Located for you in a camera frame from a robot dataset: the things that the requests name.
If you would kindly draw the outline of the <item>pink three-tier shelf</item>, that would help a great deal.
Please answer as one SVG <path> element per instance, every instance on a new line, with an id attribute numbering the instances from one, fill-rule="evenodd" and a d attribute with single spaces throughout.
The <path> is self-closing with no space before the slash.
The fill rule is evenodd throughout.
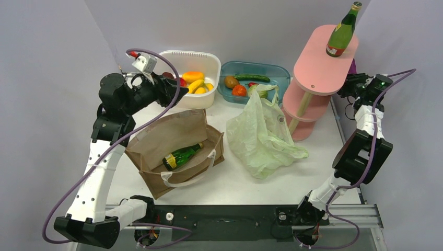
<path id="1" fill-rule="evenodd" d="M 311 135 L 331 97 L 342 88 L 355 57 L 359 45 L 357 35 L 352 36 L 343 55 L 335 58 L 326 53 L 334 29 L 335 25 L 317 27 L 294 65 L 293 79 L 282 101 L 282 111 L 294 141 Z"/>

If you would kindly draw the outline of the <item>yellow orange mango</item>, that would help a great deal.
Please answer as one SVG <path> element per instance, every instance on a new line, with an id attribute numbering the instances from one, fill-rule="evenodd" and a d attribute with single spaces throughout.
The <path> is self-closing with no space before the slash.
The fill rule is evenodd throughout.
<path id="1" fill-rule="evenodd" d="M 182 74 L 181 78 L 183 78 L 188 84 L 191 84 L 195 80 L 204 79 L 205 76 L 202 72 L 185 72 Z"/>

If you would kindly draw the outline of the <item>brown paper tote bag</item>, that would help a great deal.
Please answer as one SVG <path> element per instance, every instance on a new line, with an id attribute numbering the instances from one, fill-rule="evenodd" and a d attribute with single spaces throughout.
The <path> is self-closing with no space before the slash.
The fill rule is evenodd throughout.
<path id="1" fill-rule="evenodd" d="M 138 169 L 154 199 L 175 188 L 190 186 L 224 161 L 224 134 L 207 122 L 205 109 L 174 113 L 153 122 L 133 137 L 126 155 Z M 198 146 L 199 150 L 183 165 L 168 169 L 166 162 L 178 164 L 173 152 Z"/>

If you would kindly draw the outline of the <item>yellow banana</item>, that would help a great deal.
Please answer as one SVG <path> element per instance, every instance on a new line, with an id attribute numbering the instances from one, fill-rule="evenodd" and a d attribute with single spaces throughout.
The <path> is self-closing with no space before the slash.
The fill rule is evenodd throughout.
<path id="1" fill-rule="evenodd" d="M 188 93 L 189 94 L 194 94 L 197 89 L 199 89 L 199 88 L 201 88 L 203 86 L 204 86 L 204 80 L 203 79 L 195 80 L 194 82 L 192 82 L 188 86 L 188 89 L 189 89 Z"/>

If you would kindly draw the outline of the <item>green glass bottle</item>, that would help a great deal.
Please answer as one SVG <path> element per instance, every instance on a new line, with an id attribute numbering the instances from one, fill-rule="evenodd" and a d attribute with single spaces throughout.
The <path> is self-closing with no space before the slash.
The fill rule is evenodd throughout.
<path id="1" fill-rule="evenodd" d="M 362 8 L 361 2 L 353 2 L 349 12 L 334 28 L 327 42 L 326 53 L 332 57 L 339 57 L 348 47 L 356 27 L 357 15 Z"/>

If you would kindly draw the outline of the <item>green cucumber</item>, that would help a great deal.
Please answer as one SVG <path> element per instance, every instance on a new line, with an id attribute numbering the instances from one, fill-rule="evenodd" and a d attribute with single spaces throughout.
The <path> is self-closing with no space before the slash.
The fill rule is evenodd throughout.
<path id="1" fill-rule="evenodd" d="M 259 81 L 269 83 L 270 78 L 262 75 L 254 75 L 254 74 L 239 74 L 235 75 L 234 78 L 238 81 Z"/>

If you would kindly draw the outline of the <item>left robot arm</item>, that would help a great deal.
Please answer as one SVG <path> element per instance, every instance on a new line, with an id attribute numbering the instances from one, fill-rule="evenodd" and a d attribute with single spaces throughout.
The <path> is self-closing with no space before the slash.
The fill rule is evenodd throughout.
<path id="1" fill-rule="evenodd" d="M 135 221 L 154 222 L 153 199 L 131 196 L 112 210 L 106 199 L 116 167 L 136 132 L 133 115 L 156 102 L 169 110 L 188 92 L 178 80 L 152 74 L 137 74 L 138 85 L 128 84 L 120 73 L 111 73 L 100 81 L 101 104 L 93 125 L 90 154 L 84 176 L 76 183 L 76 197 L 64 216 L 54 221 L 54 229 L 66 242 L 76 242 L 109 249 L 119 233 Z"/>

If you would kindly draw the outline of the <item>teal plastic tray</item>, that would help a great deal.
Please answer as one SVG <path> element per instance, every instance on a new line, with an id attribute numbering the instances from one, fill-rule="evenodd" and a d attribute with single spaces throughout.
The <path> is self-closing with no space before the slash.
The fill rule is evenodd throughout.
<path id="1" fill-rule="evenodd" d="M 262 75 L 270 78 L 271 81 L 269 83 L 259 82 L 259 81 L 239 81 L 239 83 L 245 86 L 246 89 L 249 88 L 248 84 L 250 82 L 255 82 L 264 85 L 277 85 L 278 91 L 274 89 L 268 91 L 267 99 L 269 101 L 272 101 L 274 94 L 277 93 L 279 104 L 282 103 L 284 94 L 288 89 L 291 81 L 290 73 L 283 67 L 277 65 L 242 62 L 242 61 L 230 61 L 221 66 L 219 84 L 217 87 L 218 92 L 227 102 L 245 105 L 249 100 L 248 96 L 245 97 L 233 96 L 231 94 L 232 89 L 225 87 L 224 78 L 226 76 L 235 76 L 239 74 Z"/>

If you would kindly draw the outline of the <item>green plastic grocery bag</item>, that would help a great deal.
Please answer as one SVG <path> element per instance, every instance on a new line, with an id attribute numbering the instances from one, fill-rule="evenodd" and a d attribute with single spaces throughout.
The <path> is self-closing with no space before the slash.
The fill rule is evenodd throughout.
<path id="1" fill-rule="evenodd" d="M 278 91 L 277 85 L 259 84 L 259 88 Z M 278 168 L 309 156 L 294 143 L 277 93 L 272 101 L 253 93 L 241 114 L 226 122 L 226 136 L 235 157 L 257 179 L 266 179 Z"/>

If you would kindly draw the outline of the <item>purple snack packet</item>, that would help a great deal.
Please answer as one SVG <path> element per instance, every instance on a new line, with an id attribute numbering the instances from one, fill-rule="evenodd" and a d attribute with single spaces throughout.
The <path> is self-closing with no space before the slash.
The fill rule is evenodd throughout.
<path id="1" fill-rule="evenodd" d="M 351 62 L 351 65 L 350 65 L 350 68 L 349 68 L 348 74 L 356 74 L 356 73 L 357 73 L 356 62 L 355 62 L 355 60 L 353 59 L 352 62 Z"/>

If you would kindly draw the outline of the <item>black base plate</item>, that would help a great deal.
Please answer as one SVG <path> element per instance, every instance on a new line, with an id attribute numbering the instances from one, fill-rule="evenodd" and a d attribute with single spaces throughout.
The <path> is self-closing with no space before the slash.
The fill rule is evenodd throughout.
<path id="1" fill-rule="evenodd" d="M 293 236 L 308 238 L 317 226 L 329 225 L 326 215 L 304 222 L 296 205 L 216 205 L 154 207 L 149 222 L 177 226 L 171 239 L 187 241 L 258 241 L 274 239 L 290 242 Z"/>

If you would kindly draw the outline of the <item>brown potato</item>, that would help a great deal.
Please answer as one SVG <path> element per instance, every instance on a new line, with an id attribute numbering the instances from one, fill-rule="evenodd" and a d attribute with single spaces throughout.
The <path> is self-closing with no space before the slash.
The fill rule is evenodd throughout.
<path id="1" fill-rule="evenodd" d="M 240 83 L 234 76 L 226 76 L 224 78 L 224 84 L 226 88 L 234 89 Z"/>

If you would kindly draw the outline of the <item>white plastic basin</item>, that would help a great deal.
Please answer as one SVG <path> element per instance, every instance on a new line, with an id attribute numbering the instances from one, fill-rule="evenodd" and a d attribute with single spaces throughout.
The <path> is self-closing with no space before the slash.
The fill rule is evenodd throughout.
<path id="1" fill-rule="evenodd" d="M 209 108 L 215 99 L 221 62 L 205 52 L 168 50 L 160 53 L 176 68 L 183 87 L 191 90 L 176 105 L 183 109 Z"/>

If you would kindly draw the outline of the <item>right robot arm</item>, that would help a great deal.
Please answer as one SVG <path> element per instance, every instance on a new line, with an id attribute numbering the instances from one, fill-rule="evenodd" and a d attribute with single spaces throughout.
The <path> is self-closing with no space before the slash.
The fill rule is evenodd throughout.
<path id="1" fill-rule="evenodd" d="M 333 174 L 319 188 L 310 191 L 295 210 L 301 224 L 317 224 L 335 199 L 351 188 L 370 183 L 392 152 L 393 145 L 385 140 L 381 129 L 384 115 L 381 101 L 392 84 L 386 74 L 347 75 L 337 93 L 342 98 L 354 98 L 356 129 L 335 157 Z"/>

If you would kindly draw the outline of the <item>orange fruit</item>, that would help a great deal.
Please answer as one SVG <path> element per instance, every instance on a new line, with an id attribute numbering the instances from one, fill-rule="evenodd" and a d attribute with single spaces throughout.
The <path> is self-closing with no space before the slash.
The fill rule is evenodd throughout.
<path id="1" fill-rule="evenodd" d="M 245 97 L 247 95 L 247 89 L 245 86 L 238 84 L 232 89 L 231 94 L 233 96 Z"/>

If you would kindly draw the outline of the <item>dark red fruit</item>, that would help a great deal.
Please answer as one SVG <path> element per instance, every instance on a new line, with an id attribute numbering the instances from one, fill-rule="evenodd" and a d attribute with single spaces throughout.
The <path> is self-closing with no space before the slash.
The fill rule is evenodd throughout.
<path id="1" fill-rule="evenodd" d="M 167 78 L 167 79 L 175 79 L 175 76 L 172 73 L 169 73 L 169 72 L 163 72 L 162 76 Z"/>

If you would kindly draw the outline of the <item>small green bottle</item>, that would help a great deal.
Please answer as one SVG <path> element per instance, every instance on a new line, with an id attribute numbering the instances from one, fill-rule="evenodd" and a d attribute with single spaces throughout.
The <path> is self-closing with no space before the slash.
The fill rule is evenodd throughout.
<path id="1" fill-rule="evenodd" d="M 162 163 L 168 171 L 174 171 L 186 164 L 199 150 L 204 147 L 202 142 L 187 146 L 167 154 Z"/>

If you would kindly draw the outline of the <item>red tomato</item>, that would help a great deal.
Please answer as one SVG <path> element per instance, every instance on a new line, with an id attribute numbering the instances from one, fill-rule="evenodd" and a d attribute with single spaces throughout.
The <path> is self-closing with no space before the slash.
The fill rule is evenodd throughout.
<path id="1" fill-rule="evenodd" d="M 179 77 L 179 80 L 180 80 L 181 87 L 187 87 L 187 82 L 183 78 Z"/>

